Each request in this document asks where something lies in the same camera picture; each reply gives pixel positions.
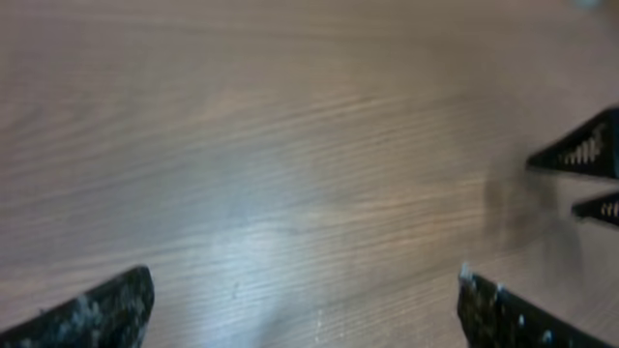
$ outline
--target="black triangular piece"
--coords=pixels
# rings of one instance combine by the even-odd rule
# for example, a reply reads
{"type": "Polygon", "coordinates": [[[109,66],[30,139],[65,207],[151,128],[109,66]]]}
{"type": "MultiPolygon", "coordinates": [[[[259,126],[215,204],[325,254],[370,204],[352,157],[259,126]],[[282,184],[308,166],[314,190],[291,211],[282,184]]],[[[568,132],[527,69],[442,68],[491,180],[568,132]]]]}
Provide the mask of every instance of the black triangular piece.
{"type": "Polygon", "coordinates": [[[531,156],[530,168],[619,178],[619,108],[602,111],[556,143],[531,156]]]}
{"type": "Polygon", "coordinates": [[[619,192],[575,203],[572,214],[578,218],[593,218],[619,227],[619,192]]]}
{"type": "Polygon", "coordinates": [[[0,333],[0,347],[139,348],[154,302],[148,268],[136,267],[0,333]]]}

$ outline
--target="white speckle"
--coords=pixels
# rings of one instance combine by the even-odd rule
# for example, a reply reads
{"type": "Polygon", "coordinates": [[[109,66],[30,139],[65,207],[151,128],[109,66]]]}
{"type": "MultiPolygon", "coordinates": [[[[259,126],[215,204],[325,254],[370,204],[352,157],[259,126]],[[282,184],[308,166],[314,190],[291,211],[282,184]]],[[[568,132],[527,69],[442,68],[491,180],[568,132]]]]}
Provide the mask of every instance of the white speckle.
{"type": "Polygon", "coordinates": [[[464,262],[462,267],[460,268],[459,275],[460,286],[463,286],[465,283],[470,283],[473,288],[475,288],[475,281],[473,280],[473,273],[468,268],[468,264],[464,262]]]}
{"type": "Polygon", "coordinates": [[[542,342],[543,343],[550,343],[550,342],[552,342],[552,333],[549,330],[546,330],[544,332],[544,335],[542,336],[542,342]]]}

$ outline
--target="wood grain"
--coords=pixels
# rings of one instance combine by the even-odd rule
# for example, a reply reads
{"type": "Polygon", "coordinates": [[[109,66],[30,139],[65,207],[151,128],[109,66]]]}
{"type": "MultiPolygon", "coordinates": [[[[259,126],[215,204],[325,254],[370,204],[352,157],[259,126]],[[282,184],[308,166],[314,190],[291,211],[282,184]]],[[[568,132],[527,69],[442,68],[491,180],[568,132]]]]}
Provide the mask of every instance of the wood grain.
{"type": "Polygon", "coordinates": [[[0,328],[134,264],[145,347],[464,347],[460,263],[619,343],[610,184],[524,173],[619,91],[568,1],[6,0],[0,328]]]}

